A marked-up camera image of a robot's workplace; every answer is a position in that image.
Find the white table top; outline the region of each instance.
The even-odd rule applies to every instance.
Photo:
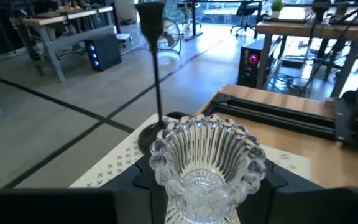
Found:
[[[152,115],[70,187],[100,187],[133,165],[143,156],[137,145],[140,132],[157,120],[157,114]],[[311,179],[311,160],[309,158],[268,146],[263,146],[263,149],[271,161],[305,179]]]

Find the concrete floor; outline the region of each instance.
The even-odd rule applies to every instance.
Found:
[[[137,29],[123,29],[135,37],[124,50],[144,45]],[[236,39],[229,29],[203,25],[204,34],[183,42],[180,56],[159,54],[164,113],[193,114],[222,85],[236,82],[240,46],[252,41],[252,33]],[[120,65],[104,72],[92,71],[86,57],[67,61],[64,69],[65,83],[48,72],[40,77],[28,56],[21,55],[0,62],[0,77],[132,128],[156,113],[155,89],[150,88],[153,68],[146,50],[125,54]],[[324,84],[324,91],[315,91],[312,98],[329,95],[332,77],[315,83],[317,90]],[[131,101],[142,92],[143,96]],[[6,114],[0,118],[0,187],[9,183],[11,187],[68,187],[129,134],[2,83],[0,106]],[[60,155],[45,160],[53,153]],[[22,175],[36,165],[28,178]]]

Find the wooden desk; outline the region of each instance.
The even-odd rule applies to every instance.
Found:
[[[310,8],[284,8],[281,12],[281,19],[304,19],[310,12]],[[299,12],[298,15],[294,16],[295,13],[290,13],[290,11]],[[284,36],[297,36],[297,37],[310,37],[312,24],[293,24],[287,22],[260,22],[257,24],[257,32],[265,34],[265,43],[262,56],[260,59],[260,67],[258,71],[258,80],[257,88],[262,88],[263,80],[265,76],[265,68],[267,65],[267,57],[270,51],[270,44],[272,42],[273,35],[284,35]],[[313,36],[317,38],[324,39],[338,39],[339,36],[346,30],[347,26],[329,26],[329,25],[316,25],[314,28]],[[344,38],[347,40],[352,40],[351,51],[349,52],[347,59],[341,73],[336,80],[335,87],[331,94],[331,97],[337,97],[340,95],[343,86],[351,72],[351,68],[354,65],[354,62],[358,56],[358,26],[350,26]]]
[[[99,9],[99,13],[111,13],[111,12],[113,12],[113,7],[111,7],[111,6],[102,7]],[[94,35],[115,33],[114,24],[112,21],[112,17],[110,15],[108,15],[108,16],[106,16],[107,25],[104,27],[100,27],[97,29],[91,29],[91,30],[87,30],[84,32],[79,32],[75,35],[70,35],[70,36],[66,36],[63,38],[51,40],[48,35],[48,32],[47,32],[47,26],[49,24],[53,24],[56,22],[64,22],[64,21],[71,20],[71,19],[78,19],[81,17],[88,17],[87,19],[89,20],[89,23],[92,24],[92,18],[90,18],[90,16],[97,14],[98,11],[96,9],[93,9],[93,10],[87,10],[87,11],[83,11],[83,12],[72,13],[72,14],[67,15],[67,17],[66,16],[58,16],[58,17],[48,18],[48,15],[50,15],[51,13],[53,15],[53,13],[55,13],[55,12],[50,12],[47,15],[44,14],[44,16],[46,18],[36,18],[36,19],[35,18],[32,18],[32,19],[10,18],[10,21],[11,21],[12,25],[18,31],[19,36],[21,37],[23,44],[26,47],[27,52],[29,53],[31,59],[33,60],[34,65],[35,65],[36,69],[38,70],[38,72],[41,75],[43,74],[41,66],[45,65],[47,67],[52,67],[55,70],[59,80],[61,82],[64,82],[65,76],[63,74],[63,70],[60,66],[60,62],[59,62],[59,59],[58,59],[55,51],[64,47],[64,46],[73,45],[73,44],[79,43],[81,41],[84,41]],[[33,27],[38,32],[38,34],[42,40],[43,46],[46,49],[46,50],[44,50],[44,52],[46,52],[48,54],[47,57],[50,60],[44,61],[44,62],[40,61],[38,52],[36,52],[33,48],[33,42],[31,41],[31,37],[29,36],[29,32],[27,30],[28,26]]]
[[[281,106],[329,118],[334,116],[331,105],[321,101],[236,85],[226,85],[219,92],[245,100]],[[230,117],[225,114],[219,115],[233,118],[236,123],[247,126],[250,133],[257,136],[260,142],[266,146],[310,158],[314,183],[323,187],[358,186],[357,150],[341,147],[338,142],[327,141],[242,118]]]
[[[107,7],[101,7],[99,9],[99,12],[104,13],[104,12],[109,12],[112,10],[113,10],[113,8],[111,6],[107,6]],[[92,16],[97,13],[98,13],[98,11],[96,9],[87,10],[87,11],[83,11],[83,12],[77,12],[77,13],[69,14],[68,19],[70,20],[70,19],[77,19],[77,18],[86,17],[86,16]],[[9,20],[13,26],[17,26],[20,23],[20,20],[16,19],[16,18],[10,18]],[[57,16],[57,17],[51,17],[51,18],[29,18],[29,19],[21,19],[21,20],[22,20],[23,24],[26,26],[38,27],[38,26],[53,24],[56,22],[64,22],[67,19],[65,16]]]

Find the ribbed glass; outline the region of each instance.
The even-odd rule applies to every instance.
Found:
[[[169,122],[150,150],[155,180],[169,196],[167,223],[239,223],[235,209],[266,173],[259,140],[218,115]]]

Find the computer tower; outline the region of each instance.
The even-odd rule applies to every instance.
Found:
[[[122,62],[118,40],[113,33],[90,37],[85,40],[85,46],[93,70],[104,71]]]
[[[265,39],[257,40],[251,44],[241,47],[241,56],[239,63],[239,73],[237,77],[237,85],[256,88],[259,63],[262,56],[262,49]],[[271,49],[276,45],[276,41],[272,41]],[[269,54],[265,71],[264,83],[270,75],[273,64],[275,63],[274,54]]]

